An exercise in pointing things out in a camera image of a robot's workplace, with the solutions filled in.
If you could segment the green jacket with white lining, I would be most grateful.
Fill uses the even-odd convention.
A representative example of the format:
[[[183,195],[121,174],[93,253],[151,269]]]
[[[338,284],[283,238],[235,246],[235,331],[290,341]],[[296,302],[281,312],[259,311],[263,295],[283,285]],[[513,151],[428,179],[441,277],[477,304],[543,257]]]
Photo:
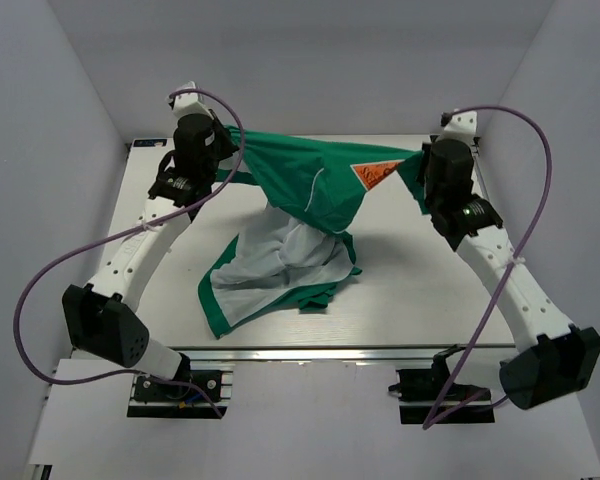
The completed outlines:
[[[365,195],[391,174],[427,210],[420,151],[229,131],[246,141],[244,157],[222,162],[218,177],[260,188],[266,205],[198,285],[216,338],[279,308],[325,309],[339,285],[361,272],[347,229]]]

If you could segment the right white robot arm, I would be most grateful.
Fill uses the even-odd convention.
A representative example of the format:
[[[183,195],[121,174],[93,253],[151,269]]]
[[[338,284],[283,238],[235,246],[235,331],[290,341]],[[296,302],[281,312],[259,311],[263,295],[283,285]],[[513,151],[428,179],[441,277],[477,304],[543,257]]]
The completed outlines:
[[[466,346],[435,356],[431,384],[438,394],[428,422],[442,419],[443,400],[467,385],[499,390],[528,410],[583,390],[600,355],[600,335],[579,328],[549,298],[526,267],[522,250],[509,239],[492,204],[473,191],[472,144],[481,107],[465,107],[441,117],[442,130],[424,148],[418,177],[435,230],[473,270],[491,299]],[[514,340],[509,359],[475,354],[474,348],[494,311],[503,316]]]

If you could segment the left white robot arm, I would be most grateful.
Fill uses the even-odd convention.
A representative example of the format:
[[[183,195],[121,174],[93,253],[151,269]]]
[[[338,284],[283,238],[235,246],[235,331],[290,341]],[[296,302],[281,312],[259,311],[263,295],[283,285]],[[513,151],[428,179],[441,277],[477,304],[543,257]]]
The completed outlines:
[[[190,81],[170,95],[177,119],[174,147],[158,166],[137,221],[114,255],[83,287],[71,285],[62,305],[72,346],[125,369],[157,378],[168,398],[191,392],[190,361],[152,339],[136,311],[175,240],[212,192],[218,166],[237,151],[228,130]]]

